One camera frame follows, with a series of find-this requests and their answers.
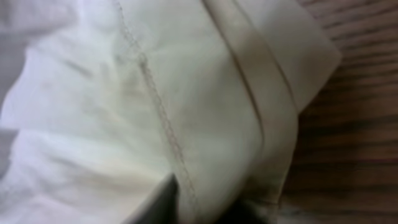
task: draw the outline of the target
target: brown thread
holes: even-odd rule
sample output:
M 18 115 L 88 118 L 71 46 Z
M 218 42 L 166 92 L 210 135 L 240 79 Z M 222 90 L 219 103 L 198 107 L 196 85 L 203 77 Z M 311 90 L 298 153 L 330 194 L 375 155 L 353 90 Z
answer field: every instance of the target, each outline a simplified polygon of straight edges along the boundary
M 139 66 L 144 74 L 144 80 L 146 81 L 147 86 L 151 90 L 150 93 L 152 95 L 152 99 L 154 100 L 154 103 L 156 105 L 156 109 L 158 111 L 158 114 L 160 116 L 160 120 L 162 123 L 162 127 L 166 133 L 167 140 L 172 147 L 172 152 L 175 157 L 175 159 L 178 161 L 180 165 L 180 170 L 182 171 L 183 179 L 184 179 L 184 185 L 188 187 L 188 197 L 190 200 L 190 204 L 192 206 L 192 209 L 195 213 L 196 221 L 198 223 L 201 223 L 201 213 L 200 213 L 200 208 L 199 208 L 199 203 L 197 196 L 195 194 L 195 188 L 193 186 L 192 180 L 189 176 L 188 170 L 185 166 L 185 161 L 183 159 L 183 154 L 182 154 L 182 148 L 180 144 L 177 141 L 177 138 L 175 137 L 174 131 L 172 129 L 171 122 L 167 116 L 166 110 L 164 108 L 164 105 L 162 103 L 162 99 L 159 95 L 159 92 L 157 91 L 157 87 L 154 81 L 154 78 L 152 76 L 152 72 L 149 69 L 148 66 L 148 58 L 147 56 L 143 53 L 143 50 L 141 49 L 138 41 L 133 37 L 131 34 L 130 30 L 127 28 L 127 25 L 125 23 L 124 15 L 123 15 L 123 8 L 118 0 L 113 0 L 113 4 L 117 7 L 118 9 L 118 14 L 120 16 L 120 20 L 123 26 L 123 34 L 125 39 L 130 43 L 131 47 L 134 47 L 138 52 L 138 61 L 139 61 Z

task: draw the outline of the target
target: cloth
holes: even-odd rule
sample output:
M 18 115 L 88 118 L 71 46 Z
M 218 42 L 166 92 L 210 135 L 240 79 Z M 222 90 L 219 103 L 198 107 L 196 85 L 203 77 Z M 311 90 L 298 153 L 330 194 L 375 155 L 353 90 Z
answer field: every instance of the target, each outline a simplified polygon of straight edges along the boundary
M 275 221 L 297 116 L 340 61 L 296 2 L 0 2 L 2 45 L 25 48 L 0 223 L 122 223 L 171 175 L 180 223 L 237 197 Z

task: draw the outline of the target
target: garment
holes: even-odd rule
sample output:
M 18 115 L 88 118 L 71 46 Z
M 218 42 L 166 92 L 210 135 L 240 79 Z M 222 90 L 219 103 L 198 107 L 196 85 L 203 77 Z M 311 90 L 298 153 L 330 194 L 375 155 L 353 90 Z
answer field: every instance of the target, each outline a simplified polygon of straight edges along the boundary
M 296 2 L 2 5 L 2 41 L 27 47 L 0 120 L 19 131 L 0 223 L 121 223 L 172 175 L 180 223 L 237 197 L 275 221 L 297 116 L 340 61 Z

